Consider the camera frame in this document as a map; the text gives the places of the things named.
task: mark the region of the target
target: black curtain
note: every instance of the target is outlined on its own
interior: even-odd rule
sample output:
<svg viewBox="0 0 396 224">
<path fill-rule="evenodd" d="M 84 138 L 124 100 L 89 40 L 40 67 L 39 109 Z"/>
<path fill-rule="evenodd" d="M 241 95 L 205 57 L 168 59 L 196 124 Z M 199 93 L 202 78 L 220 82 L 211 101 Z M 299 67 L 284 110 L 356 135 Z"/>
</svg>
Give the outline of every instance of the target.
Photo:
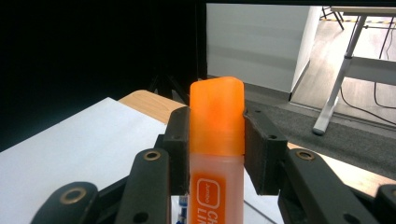
<svg viewBox="0 0 396 224">
<path fill-rule="evenodd" d="M 196 8 L 166 4 L 160 15 L 167 67 L 186 91 L 206 76 L 205 7 Z M 149 11 L 148 1 L 126 0 L 0 7 L 0 151 L 106 97 L 147 89 L 158 44 Z"/>
</svg>

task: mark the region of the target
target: floor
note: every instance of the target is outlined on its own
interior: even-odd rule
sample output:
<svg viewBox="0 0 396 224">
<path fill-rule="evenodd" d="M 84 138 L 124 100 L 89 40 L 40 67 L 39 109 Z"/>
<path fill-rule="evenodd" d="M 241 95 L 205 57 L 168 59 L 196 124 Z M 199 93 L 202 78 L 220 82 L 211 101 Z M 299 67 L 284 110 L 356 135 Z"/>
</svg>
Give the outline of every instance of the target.
<svg viewBox="0 0 396 224">
<path fill-rule="evenodd" d="M 338 70 L 343 61 L 349 38 L 355 24 L 356 17 L 344 17 L 343 31 L 337 21 L 320 21 L 315 44 L 311 54 L 311 61 L 306 73 L 301 79 L 291 103 L 319 111 L 332 91 Z M 368 29 L 363 29 L 354 55 L 378 58 L 383 45 L 391 18 L 367 18 Z M 382 59 L 396 61 L 396 34 L 390 32 L 386 41 Z M 396 110 L 381 107 L 375 104 L 374 82 L 346 77 L 342 90 L 345 99 L 356 107 L 368 110 L 383 119 L 396 123 Z M 396 125 L 378 119 L 368 113 L 352 108 L 343 101 L 338 94 L 338 104 L 334 110 L 334 117 L 341 116 L 349 119 L 358 119 L 383 128 L 395 128 Z M 381 105 L 396 106 L 396 86 L 378 83 L 376 99 Z"/>
</svg>

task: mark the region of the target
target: white table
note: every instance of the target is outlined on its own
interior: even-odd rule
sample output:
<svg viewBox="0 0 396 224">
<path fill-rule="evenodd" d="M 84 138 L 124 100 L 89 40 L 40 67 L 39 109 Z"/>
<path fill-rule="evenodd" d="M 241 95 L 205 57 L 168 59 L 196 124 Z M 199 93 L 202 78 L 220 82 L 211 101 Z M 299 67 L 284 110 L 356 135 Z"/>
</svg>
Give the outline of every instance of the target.
<svg viewBox="0 0 396 224">
<path fill-rule="evenodd" d="M 332 93 L 323 106 L 312 129 L 313 133 L 318 135 L 323 135 L 326 132 L 332 113 L 337 105 L 337 95 L 344 77 L 396 85 L 396 62 L 353 56 L 353 50 L 358 43 L 367 17 L 394 17 L 396 16 L 396 7 L 332 7 L 332 11 L 342 11 L 346 16 L 360 16 L 360 19 L 355 32 L 352 34 L 337 79 L 332 87 Z"/>
</svg>

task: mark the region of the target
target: orange cap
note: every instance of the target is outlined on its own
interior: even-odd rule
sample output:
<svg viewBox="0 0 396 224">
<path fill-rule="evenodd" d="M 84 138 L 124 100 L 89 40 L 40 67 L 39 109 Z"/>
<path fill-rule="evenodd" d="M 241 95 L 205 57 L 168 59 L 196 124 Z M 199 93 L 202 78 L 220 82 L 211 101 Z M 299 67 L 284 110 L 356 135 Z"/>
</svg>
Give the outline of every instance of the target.
<svg viewBox="0 0 396 224">
<path fill-rule="evenodd" d="M 190 152 L 244 155 L 244 83 L 235 77 L 197 81 L 190 95 Z"/>
</svg>

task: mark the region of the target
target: white panel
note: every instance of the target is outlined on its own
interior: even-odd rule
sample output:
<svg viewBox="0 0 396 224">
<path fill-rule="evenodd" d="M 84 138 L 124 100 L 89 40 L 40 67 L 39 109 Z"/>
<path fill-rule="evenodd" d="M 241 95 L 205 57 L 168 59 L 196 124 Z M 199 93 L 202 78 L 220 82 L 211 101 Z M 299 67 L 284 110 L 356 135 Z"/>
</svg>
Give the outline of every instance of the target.
<svg viewBox="0 0 396 224">
<path fill-rule="evenodd" d="M 208 4 L 208 74 L 290 92 L 309 8 Z"/>
<path fill-rule="evenodd" d="M 298 79 L 303 73 L 306 65 L 309 62 L 309 58 L 311 56 L 311 50 L 314 46 L 315 34 L 317 33 L 319 16 L 321 12 L 321 7 L 311 7 L 309 9 L 308 18 L 306 20 L 303 41 L 300 46 L 300 52 L 298 55 L 297 67 L 294 73 L 294 79 L 291 85 L 290 91 L 293 90 L 296 85 Z"/>
</svg>

